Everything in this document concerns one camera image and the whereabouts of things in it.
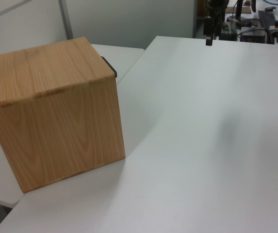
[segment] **cable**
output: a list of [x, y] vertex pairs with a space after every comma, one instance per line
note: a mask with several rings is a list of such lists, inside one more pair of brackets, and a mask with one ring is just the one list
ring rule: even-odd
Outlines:
[[242, 33], [237, 34], [237, 36], [245, 34], [245, 33], [250, 33], [250, 32], [255, 32], [255, 31], [265, 31], [265, 29], [251, 29], [251, 30], [246, 30]]
[[278, 3], [272, 3], [272, 2], [269, 2], [269, 1], [267, 1], [267, 0], [263, 0], [263, 1], [266, 2], [266, 3], [268, 3], [268, 4], [270, 4], [270, 5], [278, 6]]

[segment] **box side face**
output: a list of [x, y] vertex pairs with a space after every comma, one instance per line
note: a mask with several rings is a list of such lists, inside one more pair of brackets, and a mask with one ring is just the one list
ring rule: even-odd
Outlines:
[[0, 55], [0, 107], [42, 98], [114, 72], [86, 38]]
[[0, 144], [24, 193], [124, 159], [115, 80], [0, 108]]

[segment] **wooden cube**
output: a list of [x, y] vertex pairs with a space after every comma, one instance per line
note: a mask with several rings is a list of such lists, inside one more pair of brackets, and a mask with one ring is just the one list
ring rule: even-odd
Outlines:
[[85, 38], [0, 55], [0, 144], [24, 193], [125, 158], [114, 72]]

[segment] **white wall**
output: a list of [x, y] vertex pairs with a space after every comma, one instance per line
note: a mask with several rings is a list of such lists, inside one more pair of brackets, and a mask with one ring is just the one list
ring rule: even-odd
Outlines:
[[192, 37], [195, 1], [66, 0], [66, 5], [74, 38], [146, 49], [157, 35]]
[[32, 0], [0, 16], [0, 54], [63, 40], [58, 0]]

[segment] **equipment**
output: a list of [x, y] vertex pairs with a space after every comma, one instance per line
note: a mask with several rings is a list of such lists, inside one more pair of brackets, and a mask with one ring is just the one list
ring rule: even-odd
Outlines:
[[268, 32], [270, 26], [274, 26], [276, 18], [274, 13], [269, 11], [259, 11], [261, 26]]
[[219, 40], [237, 40], [237, 27], [235, 22], [223, 22]]
[[264, 31], [264, 28], [254, 29], [251, 27], [242, 27], [240, 34], [241, 34], [240, 37], [241, 42], [265, 44], [266, 32]]
[[206, 45], [211, 46], [213, 37], [221, 34], [222, 23], [225, 21], [225, 9], [229, 0], [207, 0], [206, 9], [210, 16], [205, 17], [203, 34], [206, 36]]
[[[227, 22], [234, 21], [239, 28], [251, 27], [252, 26], [251, 20], [241, 17], [242, 4], [243, 4], [243, 0], [237, 0], [236, 14], [235, 16], [228, 17]], [[251, 9], [253, 12], [256, 12], [256, 0], [251, 1]]]

